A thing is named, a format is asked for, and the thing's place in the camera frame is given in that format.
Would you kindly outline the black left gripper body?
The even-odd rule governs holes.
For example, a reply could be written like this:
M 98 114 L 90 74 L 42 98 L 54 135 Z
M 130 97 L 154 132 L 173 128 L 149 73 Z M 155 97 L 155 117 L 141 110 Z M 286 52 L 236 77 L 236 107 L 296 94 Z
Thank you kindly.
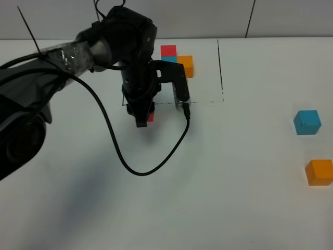
M 152 110 L 152 99 L 157 94 L 156 73 L 152 61 L 142 61 L 130 69 L 121 71 L 122 93 L 127 101 L 127 112 L 135 116 L 144 109 Z

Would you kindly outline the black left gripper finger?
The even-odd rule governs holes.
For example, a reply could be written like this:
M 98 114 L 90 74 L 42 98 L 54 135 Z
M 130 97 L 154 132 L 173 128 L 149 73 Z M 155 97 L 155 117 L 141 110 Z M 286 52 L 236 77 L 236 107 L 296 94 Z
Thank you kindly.
M 140 103 L 135 111 L 136 126 L 138 128 L 147 127 L 147 116 L 149 113 L 155 113 L 154 103 Z

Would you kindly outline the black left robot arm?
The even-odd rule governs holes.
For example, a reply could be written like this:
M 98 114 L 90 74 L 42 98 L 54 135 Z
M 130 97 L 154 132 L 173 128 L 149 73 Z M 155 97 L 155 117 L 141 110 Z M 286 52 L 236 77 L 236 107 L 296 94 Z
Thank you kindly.
M 151 19 L 114 6 L 74 41 L 2 65 L 1 178 L 39 152 L 52 122 L 51 98 L 87 71 L 120 71 L 127 112 L 145 127 L 160 88 L 151 59 L 156 35 Z

